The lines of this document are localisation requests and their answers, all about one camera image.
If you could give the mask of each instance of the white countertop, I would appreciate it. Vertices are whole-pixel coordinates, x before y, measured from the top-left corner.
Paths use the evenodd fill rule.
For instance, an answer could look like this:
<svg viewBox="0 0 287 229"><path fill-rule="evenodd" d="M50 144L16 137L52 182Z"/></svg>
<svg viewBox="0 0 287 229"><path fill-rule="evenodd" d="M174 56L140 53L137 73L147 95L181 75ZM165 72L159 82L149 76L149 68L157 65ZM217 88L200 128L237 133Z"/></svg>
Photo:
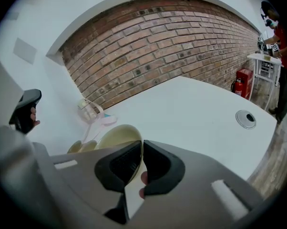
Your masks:
<svg viewBox="0 0 287 229"><path fill-rule="evenodd" d="M265 54L260 54L260 53L252 53L250 55L248 55L249 59L258 59L267 63L272 63L272 64L276 64L276 65L281 65L281 60L280 59L276 59L274 57L271 57L271 60L266 60L264 59L264 55Z"/></svg>
<svg viewBox="0 0 287 229"><path fill-rule="evenodd" d="M256 127L244 129L236 120L236 112L248 110L256 119ZM105 110L118 121L105 127L101 137L117 125L130 124L142 138L168 143L208 155L244 180L254 172L264 156L276 127L276 120L250 101L208 83L178 76L143 91ZM87 141L98 123L93 124ZM140 175L125 187L131 218L144 202L139 190L144 187Z"/></svg>

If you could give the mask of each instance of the red fire extinguisher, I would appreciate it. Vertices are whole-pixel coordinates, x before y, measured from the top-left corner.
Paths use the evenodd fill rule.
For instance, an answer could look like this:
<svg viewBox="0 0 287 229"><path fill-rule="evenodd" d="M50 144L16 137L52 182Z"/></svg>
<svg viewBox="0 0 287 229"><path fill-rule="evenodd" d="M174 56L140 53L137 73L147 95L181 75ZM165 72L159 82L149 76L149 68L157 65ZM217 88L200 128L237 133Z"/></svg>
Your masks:
<svg viewBox="0 0 287 229"><path fill-rule="evenodd" d="M241 78L237 79L231 84L231 91L239 96L242 94L243 83L241 82Z"/></svg>

